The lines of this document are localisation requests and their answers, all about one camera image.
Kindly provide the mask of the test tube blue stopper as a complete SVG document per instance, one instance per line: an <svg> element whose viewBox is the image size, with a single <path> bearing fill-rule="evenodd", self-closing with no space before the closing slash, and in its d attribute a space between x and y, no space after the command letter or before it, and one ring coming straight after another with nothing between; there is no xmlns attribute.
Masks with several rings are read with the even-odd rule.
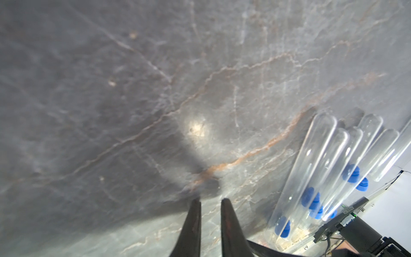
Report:
<svg viewBox="0 0 411 257"><path fill-rule="evenodd" d="M321 185L327 179L349 139L350 135L344 128L335 130L306 188L313 187L315 193L319 192ZM310 209L303 207L300 202L290 221L291 236L297 234L299 229L305 230L310 226L311 223L308 222L307 218L309 211Z"/></svg>
<svg viewBox="0 0 411 257"><path fill-rule="evenodd" d="M399 132L395 129L386 129L376 141L369 147L361 161L354 166L354 171L348 179L347 184L336 198L331 213L339 208L343 201L356 189L364 178L372 171L379 161L385 156L389 148L399 137Z"/></svg>
<svg viewBox="0 0 411 257"><path fill-rule="evenodd" d="M285 216L291 221L336 127L337 119L332 115L319 113L313 118L264 233L269 245L275 245L280 238L275 234L279 219Z"/></svg>
<svg viewBox="0 0 411 257"><path fill-rule="evenodd" d="M344 180L341 174L352 158L352 155L355 153L363 137L363 131L356 126L350 127L348 129L348 133L350 135L350 139L347 145L338 157L335 165L332 167L327 179L319 189L319 193L321 195L320 205L315 211L318 211L319 208L323 206L323 215L324 212L327 212L330 209L332 202L339 194L339 186L342 186L344 184ZM309 211L307 218L308 222L312 223L315 222L316 219L309 216L310 212L311 210Z"/></svg>

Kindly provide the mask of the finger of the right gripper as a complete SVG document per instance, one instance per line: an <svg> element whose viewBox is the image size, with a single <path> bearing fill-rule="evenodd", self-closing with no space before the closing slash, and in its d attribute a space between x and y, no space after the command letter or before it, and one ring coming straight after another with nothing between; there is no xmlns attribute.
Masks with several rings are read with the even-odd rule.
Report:
<svg viewBox="0 0 411 257"><path fill-rule="evenodd" d="M252 253L258 257L301 257L293 254L278 252L263 245L247 240Z"/></svg>

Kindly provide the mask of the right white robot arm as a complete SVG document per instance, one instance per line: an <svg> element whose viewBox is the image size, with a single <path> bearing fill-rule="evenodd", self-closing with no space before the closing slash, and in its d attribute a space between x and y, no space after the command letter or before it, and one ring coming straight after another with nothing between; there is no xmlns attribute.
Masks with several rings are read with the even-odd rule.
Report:
<svg viewBox="0 0 411 257"><path fill-rule="evenodd" d="M325 257L409 257L411 253L391 237L382 237L358 216L346 226L339 227L342 238L356 251L334 249Z"/></svg>

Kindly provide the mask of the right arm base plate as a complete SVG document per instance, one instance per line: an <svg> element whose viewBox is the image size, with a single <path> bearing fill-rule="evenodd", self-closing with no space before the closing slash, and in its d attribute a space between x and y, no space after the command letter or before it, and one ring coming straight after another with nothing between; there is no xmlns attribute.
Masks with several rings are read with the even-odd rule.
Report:
<svg viewBox="0 0 411 257"><path fill-rule="evenodd" d="M363 197L354 204L348 207L345 206L341 211L338 211L337 216L332 218L316 231L314 234L314 243L331 238L334 233L347 225L352 219L357 217L357 214L368 202L369 199Z"/></svg>

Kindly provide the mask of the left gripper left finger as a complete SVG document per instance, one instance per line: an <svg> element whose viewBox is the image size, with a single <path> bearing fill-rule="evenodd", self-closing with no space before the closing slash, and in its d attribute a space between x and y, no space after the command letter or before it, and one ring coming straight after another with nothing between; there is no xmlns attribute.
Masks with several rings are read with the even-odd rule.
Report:
<svg viewBox="0 0 411 257"><path fill-rule="evenodd" d="M184 225L169 257L199 257L201 252L201 201L191 202Z"/></svg>

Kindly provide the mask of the clear test tube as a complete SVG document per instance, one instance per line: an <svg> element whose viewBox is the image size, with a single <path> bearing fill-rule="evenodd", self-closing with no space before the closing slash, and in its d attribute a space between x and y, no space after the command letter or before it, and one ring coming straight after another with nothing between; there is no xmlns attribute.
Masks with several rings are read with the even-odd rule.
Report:
<svg viewBox="0 0 411 257"><path fill-rule="evenodd" d="M378 165L370 172L368 177L374 181L379 182L396 163L399 157L411 144L411 120L402 129L398 139L388 149L387 153L378 163Z"/></svg>
<svg viewBox="0 0 411 257"><path fill-rule="evenodd" d="M370 147L371 143L373 142L374 138L377 136L377 133L382 127L382 124L383 118L379 115L369 114L362 118L362 120L356 127L360 128L363 131L363 137L348 164L356 165L361 161L361 159L367 152L368 148ZM339 186L339 194L341 193L346 184L347 181L344 181L344 184L342 186ZM332 214L330 211L334 205L334 202L336 201L336 198L332 202L330 209L327 212L324 212L324 215L322 217L323 221L328 220L329 216Z"/></svg>

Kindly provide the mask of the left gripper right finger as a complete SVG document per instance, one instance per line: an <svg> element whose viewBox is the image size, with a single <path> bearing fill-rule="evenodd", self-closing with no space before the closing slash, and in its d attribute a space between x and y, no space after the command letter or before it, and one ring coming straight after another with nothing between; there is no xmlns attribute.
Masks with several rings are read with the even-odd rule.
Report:
<svg viewBox="0 0 411 257"><path fill-rule="evenodd" d="M233 205L228 198L224 198L221 202L220 215L222 256L253 257Z"/></svg>

